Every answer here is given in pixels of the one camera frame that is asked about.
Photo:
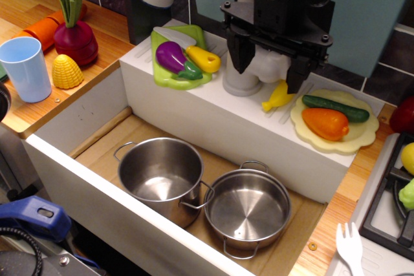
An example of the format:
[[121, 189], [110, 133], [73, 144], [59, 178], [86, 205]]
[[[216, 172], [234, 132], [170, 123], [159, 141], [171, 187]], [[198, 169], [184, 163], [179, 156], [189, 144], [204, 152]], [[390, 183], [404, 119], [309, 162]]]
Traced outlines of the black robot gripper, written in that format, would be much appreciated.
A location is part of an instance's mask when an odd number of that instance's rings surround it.
[[239, 29], [226, 29], [226, 40], [232, 65], [242, 74], [256, 53], [256, 45], [291, 57], [287, 71], [287, 93], [296, 94], [320, 62], [328, 58], [333, 44], [331, 28], [333, 0], [254, 0], [250, 13], [246, 4], [221, 11], [239, 18]]

